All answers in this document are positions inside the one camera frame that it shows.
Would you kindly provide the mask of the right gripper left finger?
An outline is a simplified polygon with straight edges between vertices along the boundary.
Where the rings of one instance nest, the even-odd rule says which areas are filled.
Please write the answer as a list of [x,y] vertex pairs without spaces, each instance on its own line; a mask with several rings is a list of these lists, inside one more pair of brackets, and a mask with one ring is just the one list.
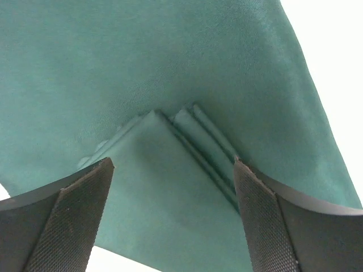
[[1,271],[85,271],[111,186],[110,158],[1,201]]

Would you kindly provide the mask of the dark green cloth napkin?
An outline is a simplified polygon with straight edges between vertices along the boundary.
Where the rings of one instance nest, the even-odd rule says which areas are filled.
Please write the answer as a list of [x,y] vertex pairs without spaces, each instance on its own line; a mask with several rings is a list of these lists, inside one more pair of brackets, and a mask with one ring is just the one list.
[[161,271],[251,271],[234,158],[360,208],[279,1],[2,1],[1,184],[109,157],[96,245]]

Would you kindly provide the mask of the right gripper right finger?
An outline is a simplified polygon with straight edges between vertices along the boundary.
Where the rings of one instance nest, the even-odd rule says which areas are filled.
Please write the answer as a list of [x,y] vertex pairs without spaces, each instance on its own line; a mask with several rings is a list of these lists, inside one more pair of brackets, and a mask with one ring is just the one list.
[[280,183],[240,159],[234,185],[254,271],[361,271],[362,210]]

